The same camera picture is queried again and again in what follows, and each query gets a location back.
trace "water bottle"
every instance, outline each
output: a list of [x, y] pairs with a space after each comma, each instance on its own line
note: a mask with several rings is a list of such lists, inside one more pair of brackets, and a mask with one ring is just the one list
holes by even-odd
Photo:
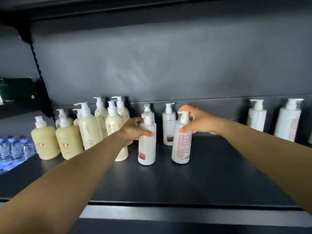
[[20, 140], [15, 137], [8, 138], [13, 166], [16, 167], [24, 161], [23, 148]]
[[0, 169], [10, 171], [13, 168], [13, 161], [10, 154], [10, 144], [8, 140], [0, 138]]
[[27, 139], [27, 138], [21, 139], [21, 143], [22, 143], [24, 161], [26, 161], [27, 159], [35, 155], [36, 153], [35, 144], [30, 139]]

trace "pump dispenser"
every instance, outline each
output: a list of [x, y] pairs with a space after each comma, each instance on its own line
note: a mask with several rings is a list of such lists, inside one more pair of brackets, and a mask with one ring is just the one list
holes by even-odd
[[144, 121], [140, 126], [155, 135], [154, 137], [140, 136], [138, 140], [138, 162], [143, 165], [151, 165], [156, 159], [156, 124], [153, 122], [153, 113], [151, 111], [144, 112], [143, 118]]
[[255, 105], [249, 109], [247, 126], [263, 132], [267, 112], [263, 109], [263, 99], [251, 99], [250, 101], [255, 102]]
[[[117, 113], [117, 108], [115, 106], [116, 100], [108, 101], [108, 116], [105, 120], [107, 135], [110, 135], [123, 126], [123, 118]], [[124, 147], [119, 152], [116, 162], [123, 161], [128, 157], [128, 148]]]
[[[149, 103], [144, 104], [144, 113], [145, 112], [152, 112], [151, 105]], [[152, 112], [152, 120], [155, 122], [155, 114]]]
[[77, 118], [74, 120], [74, 126], [79, 126], [79, 119], [82, 117], [81, 109], [75, 108], [73, 111], [77, 111]]
[[56, 131], [57, 141], [65, 159], [70, 159], [83, 152], [79, 127], [70, 125], [68, 120], [60, 118], [60, 128]]
[[124, 123], [130, 118], [129, 110], [124, 106], [121, 96], [115, 96], [112, 98], [117, 98], [117, 111], [120, 116], [122, 116]]
[[174, 144], [174, 127], [176, 123], [176, 114], [171, 106], [174, 103], [166, 103], [166, 110], [163, 112], [163, 143], [165, 145]]
[[301, 114], [297, 103], [302, 100], [302, 98], [289, 98], [286, 107], [280, 109], [274, 131], [275, 136], [294, 142]]
[[96, 121], [97, 121], [97, 123], [98, 123], [99, 135], [100, 135], [101, 139], [104, 139], [104, 138], [107, 137], [105, 119], [106, 119], [107, 116], [108, 116], [108, 111], [107, 111], [107, 109], [104, 107], [101, 97], [94, 97], [94, 98], [97, 99], [97, 102], [96, 102], [96, 111], [95, 111], [94, 115], [95, 115]]
[[172, 147], [171, 158], [176, 163], [185, 164], [190, 160], [192, 131], [180, 133], [179, 129], [191, 122], [188, 116], [188, 111], [181, 111], [178, 112], [178, 114], [180, 115], [180, 119], [177, 120], [174, 129], [174, 144]]
[[68, 120], [68, 122], [69, 122], [69, 124], [73, 124], [73, 119], [72, 118], [70, 118], [70, 117], [67, 117], [67, 115], [66, 115], [66, 113], [65, 113], [65, 111], [64, 111], [64, 109], [57, 109], [57, 111], [59, 111], [59, 118], [56, 120], [56, 122], [55, 122], [55, 126], [57, 127], [57, 129], [58, 128], [60, 128], [60, 118], [61, 117], [63, 117], [63, 118], [66, 118], [66, 120]]
[[37, 116], [35, 119], [36, 128], [32, 130], [31, 135], [39, 157], [43, 160], [55, 158], [60, 154], [55, 129], [47, 126], [42, 116]]
[[99, 128], [95, 116], [91, 114], [88, 103], [76, 103], [74, 106], [81, 105], [81, 115], [79, 119], [79, 129], [85, 150], [91, 148], [101, 141]]

